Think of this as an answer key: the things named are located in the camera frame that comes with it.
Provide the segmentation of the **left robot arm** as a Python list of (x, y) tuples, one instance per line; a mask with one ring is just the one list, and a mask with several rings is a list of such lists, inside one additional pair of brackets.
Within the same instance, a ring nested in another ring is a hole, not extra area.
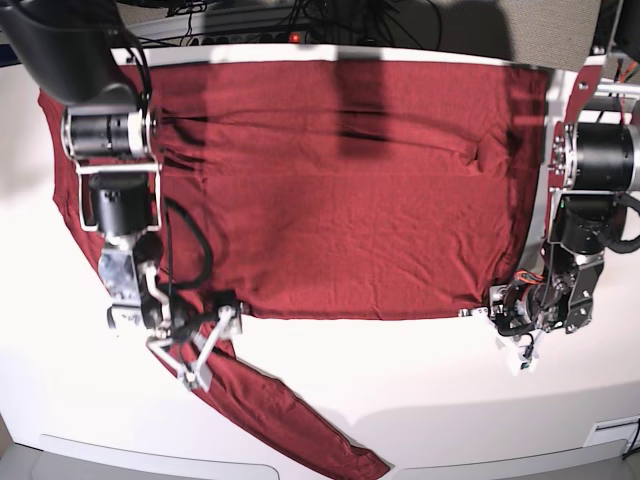
[(636, 1), (600, 4), (589, 54), (554, 128), (543, 272), (520, 270), (489, 293), (488, 317), (503, 338), (587, 325), (605, 251), (639, 249), (637, 238), (622, 237), (627, 210), (639, 208), (639, 88), (625, 73), (602, 78), (611, 58), (639, 59)]

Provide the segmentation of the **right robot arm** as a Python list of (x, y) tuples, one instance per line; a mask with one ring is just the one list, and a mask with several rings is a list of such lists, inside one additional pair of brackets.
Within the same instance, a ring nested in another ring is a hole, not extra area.
[(77, 177), (80, 225), (104, 241), (98, 274), (112, 300), (109, 324), (145, 328), (160, 352), (186, 342), (211, 352), (237, 325), (239, 306), (226, 297), (199, 313), (180, 297), (209, 277), (210, 249), (194, 279), (159, 278), (172, 262), (168, 220), (180, 206), (161, 192), (140, 41), (111, 1), (5, 1), (1, 27), (34, 81), (63, 106), (60, 142)]

